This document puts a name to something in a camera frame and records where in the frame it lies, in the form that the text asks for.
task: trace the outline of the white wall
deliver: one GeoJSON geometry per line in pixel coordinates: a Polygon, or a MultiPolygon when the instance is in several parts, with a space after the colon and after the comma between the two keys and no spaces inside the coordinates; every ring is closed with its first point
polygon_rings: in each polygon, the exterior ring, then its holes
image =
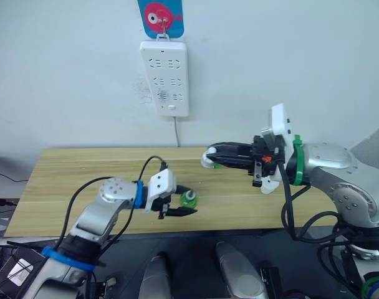
{"type": "MultiPolygon", "coordinates": [[[[183,146],[250,141],[284,102],[295,133],[353,146],[379,127],[379,0],[183,0],[183,146]]],[[[136,0],[0,0],[0,156],[28,176],[48,147],[174,146],[153,111],[136,0]]]]}

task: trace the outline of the electrical outlet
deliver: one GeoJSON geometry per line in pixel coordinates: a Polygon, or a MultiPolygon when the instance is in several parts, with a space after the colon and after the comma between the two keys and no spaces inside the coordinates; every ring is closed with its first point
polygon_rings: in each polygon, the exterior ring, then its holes
{"type": "Polygon", "coordinates": [[[153,103],[161,116],[188,116],[187,50],[183,42],[145,41],[140,52],[153,103]]]}

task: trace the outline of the white cable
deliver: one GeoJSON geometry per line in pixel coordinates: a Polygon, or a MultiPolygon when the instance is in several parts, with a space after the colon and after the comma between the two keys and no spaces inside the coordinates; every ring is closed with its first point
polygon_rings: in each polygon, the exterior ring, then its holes
{"type": "Polygon", "coordinates": [[[177,131],[177,117],[173,116],[173,120],[175,122],[176,143],[177,143],[177,147],[179,148],[180,147],[180,142],[179,142],[179,139],[178,139],[178,131],[177,131]]]}

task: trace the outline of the white label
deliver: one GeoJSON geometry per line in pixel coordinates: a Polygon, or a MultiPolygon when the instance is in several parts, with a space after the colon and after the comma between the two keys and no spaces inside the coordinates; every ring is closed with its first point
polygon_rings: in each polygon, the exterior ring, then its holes
{"type": "Polygon", "coordinates": [[[33,266],[29,262],[20,259],[8,273],[7,278],[20,287],[32,270],[33,266]]]}

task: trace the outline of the cartoon fish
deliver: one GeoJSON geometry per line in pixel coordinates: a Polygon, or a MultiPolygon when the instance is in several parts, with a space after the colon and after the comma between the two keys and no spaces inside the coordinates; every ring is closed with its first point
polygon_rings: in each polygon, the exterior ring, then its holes
{"type": "Polygon", "coordinates": [[[162,3],[152,2],[145,8],[145,20],[148,27],[155,32],[163,32],[162,21],[168,30],[174,20],[182,21],[181,14],[174,16],[171,11],[162,3]]]}

